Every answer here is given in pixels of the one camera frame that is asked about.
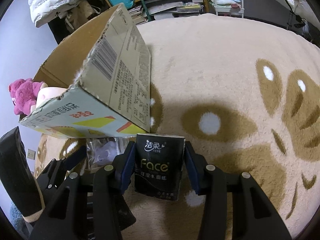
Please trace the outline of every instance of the black tissue packet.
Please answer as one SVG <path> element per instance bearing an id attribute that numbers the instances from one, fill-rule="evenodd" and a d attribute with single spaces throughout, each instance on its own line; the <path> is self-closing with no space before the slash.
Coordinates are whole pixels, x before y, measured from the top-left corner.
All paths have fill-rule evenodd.
<path id="1" fill-rule="evenodd" d="M 177 200 L 184 145 L 182 136 L 137 134 L 135 191 L 160 199 Z"/>

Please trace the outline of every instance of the cardboard box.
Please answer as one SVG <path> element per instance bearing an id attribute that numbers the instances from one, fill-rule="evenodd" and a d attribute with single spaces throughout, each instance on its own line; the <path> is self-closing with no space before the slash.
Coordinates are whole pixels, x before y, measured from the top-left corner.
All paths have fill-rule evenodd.
<path id="1" fill-rule="evenodd" d="M 65 38 L 42 64 L 34 80 L 68 90 L 19 123 L 62 138 L 149 131 L 150 58 L 124 4 L 113 6 Z"/>

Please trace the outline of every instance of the barcode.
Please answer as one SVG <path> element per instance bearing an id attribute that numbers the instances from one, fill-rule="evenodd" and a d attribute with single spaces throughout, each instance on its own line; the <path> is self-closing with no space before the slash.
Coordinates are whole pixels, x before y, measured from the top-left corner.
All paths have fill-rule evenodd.
<path id="1" fill-rule="evenodd" d="M 115 69 L 117 54 L 109 42 L 103 38 L 92 56 L 92 64 L 98 68 L 109 80 L 112 79 Z"/>

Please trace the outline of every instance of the blue gripper pad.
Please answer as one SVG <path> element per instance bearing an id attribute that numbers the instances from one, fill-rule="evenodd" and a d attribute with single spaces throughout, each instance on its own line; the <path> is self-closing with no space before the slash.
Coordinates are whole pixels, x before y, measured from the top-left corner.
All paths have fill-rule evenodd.
<path id="1" fill-rule="evenodd" d="M 71 171 L 80 161 L 87 157 L 87 147 L 82 145 L 75 153 L 71 154 L 63 161 L 66 171 Z"/>
<path id="2" fill-rule="evenodd" d="M 185 159 L 189 180 L 192 189 L 197 195 L 206 194 L 206 190 L 210 187 L 209 181 L 204 177 L 204 169 L 208 164 L 205 158 L 196 154 L 190 142 L 186 142 Z"/>
<path id="3" fill-rule="evenodd" d="M 136 152 L 135 142 L 129 142 L 127 148 L 124 151 L 124 155 L 127 155 L 127 159 L 121 171 L 121 185 L 120 185 L 121 194 L 123 194 L 127 190 L 130 184 L 130 178 L 134 168 L 135 152 Z"/>
<path id="4" fill-rule="evenodd" d="M 196 165 L 193 162 L 192 156 L 190 154 L 188 143 L 190 143 L 190 142 L 186 142 L 184 162 L 186 164 L 186 168 L 188 171 L 188 176 L 190 179 L 192 189 L 196 192 L 196 194 L 199 194 L 199 192 L 200 192 L 199 174 L 197 172 Z"/>

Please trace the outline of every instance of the pink teddy bear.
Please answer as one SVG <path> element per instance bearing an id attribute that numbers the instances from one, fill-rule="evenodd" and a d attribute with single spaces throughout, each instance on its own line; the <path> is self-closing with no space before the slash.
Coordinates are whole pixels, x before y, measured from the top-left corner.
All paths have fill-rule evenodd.
<path id="1" fill-rule="evenodd" d="M 31 78 L 18 79 L 9 85 L 16 115 L 29 115 L 36 108 L 36 100 L 40 89 L 47 87 L 44 82 L 34 82 Z"/>

